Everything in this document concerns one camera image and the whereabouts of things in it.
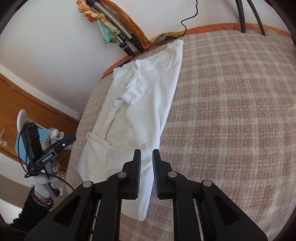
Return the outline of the left forearm dark sleeve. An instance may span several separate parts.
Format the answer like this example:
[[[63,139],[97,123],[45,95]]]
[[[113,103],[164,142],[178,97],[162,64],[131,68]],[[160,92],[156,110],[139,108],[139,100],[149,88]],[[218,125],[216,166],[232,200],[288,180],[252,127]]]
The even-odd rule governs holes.
[[[34,228],[43,218],[47,216],[49,210],[53,207],[54,202],[52,198],[42,198],[33,186],[24,203],[23,209],[10,224],[10,227],[21,232],[29,232]]]

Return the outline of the left gloved hand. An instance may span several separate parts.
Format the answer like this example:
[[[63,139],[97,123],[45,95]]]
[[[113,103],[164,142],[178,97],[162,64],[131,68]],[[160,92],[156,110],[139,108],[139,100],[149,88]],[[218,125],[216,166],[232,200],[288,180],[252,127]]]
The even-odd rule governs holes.
[[[56,161],[51,162],[50,174],[53,176],[39,174],[34,179],[34,190],[37,195],[43,199],[55,199],[60,195],[60,189],[63,188],[64,182],[57,177],[60,177],[60,164]]]

